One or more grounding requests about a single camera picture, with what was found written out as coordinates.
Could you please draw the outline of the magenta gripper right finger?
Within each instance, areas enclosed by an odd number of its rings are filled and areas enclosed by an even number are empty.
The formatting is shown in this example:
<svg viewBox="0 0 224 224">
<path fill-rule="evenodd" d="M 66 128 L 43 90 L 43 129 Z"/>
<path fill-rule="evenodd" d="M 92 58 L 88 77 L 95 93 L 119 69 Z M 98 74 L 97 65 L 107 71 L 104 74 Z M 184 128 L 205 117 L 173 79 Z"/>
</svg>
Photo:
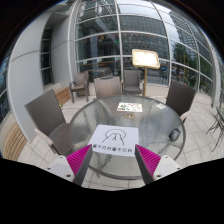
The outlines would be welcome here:
<svg viewBox="0 0 224 224">
<path fill-rule="evenodd" d="M 168 155 L 160 156 L 140 145 L 135 145 L 135 157 L 146 185 L 182 169 Z"/>
</svg>

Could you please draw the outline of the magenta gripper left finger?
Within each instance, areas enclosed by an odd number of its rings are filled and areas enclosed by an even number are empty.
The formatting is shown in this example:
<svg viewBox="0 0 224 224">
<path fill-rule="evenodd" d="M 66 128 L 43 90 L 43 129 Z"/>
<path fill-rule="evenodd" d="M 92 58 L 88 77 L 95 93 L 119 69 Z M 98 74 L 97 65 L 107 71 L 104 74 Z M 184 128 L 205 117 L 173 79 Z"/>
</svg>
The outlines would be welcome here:
<svg viewBox="0 0 224 224">
<path fill-rule="evenodd" d="M 92 155 L 92 146 L 87 145 L 68 156 L 58 156 L 47 167 L 47 171 L 81 186 Z"/>
</svg>

